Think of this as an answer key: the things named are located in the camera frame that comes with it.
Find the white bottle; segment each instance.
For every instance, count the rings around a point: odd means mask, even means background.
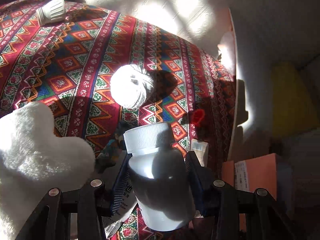
[[[156,231],[180,228],[195,215],[181,152],[168,122],[147,124],[124,134],[129,173],[146,225]]]

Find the metal screw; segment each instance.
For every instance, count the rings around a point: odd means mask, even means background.
[[[99,179],[94,179],[93,181],[91,181],[90,185],[92,187],[99,187],[102,184],[102,181]]]
[[[268,195],[268,192],[264,188],[259,188],[257,190],[257,193],[259,196],[262,196],[262,197],[265,197],[266,195]]]
[[[215,185],[216,187],[223,187],[225,185],[224,181],[221,180],[221,179],[216,179],[214,182],[213,182],[213,185]]]
[[[59,190],[57,188],[53,188],[49,191],[49,196],[54,197],[59,194]]]

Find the red patterned cloth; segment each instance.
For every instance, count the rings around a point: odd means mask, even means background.
[[[120,119],[132,125],[169,121],[174,147],[185,154],[193,138],[209,142],[208,166],[217,174],[227,158],[235,79],[193,44],[134,17],[66,2],[63,23],[39,27],[36,9],[48,0],[0,6],[0,117],[31,101],[54,114],[56,136],[85,139],[95,154]],[[137,111],[111,97],[110,78],[122,65],[153,71],[156,92]],[[205,117],[195,127],[192,113]],[[161,239],[135,210],[113,239]]]

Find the ball of yarn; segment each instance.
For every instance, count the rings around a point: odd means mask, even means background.
[[[155,87],[150,74],[135,64],[120,67],[111,77],[113,99],[122,107],[138,109],[149,99]]]

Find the bottle cap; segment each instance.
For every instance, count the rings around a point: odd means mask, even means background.
[[[157,148],[175,142],[169,122],[158,122],[139,126],[124,133],[127,153],[145,148]]]

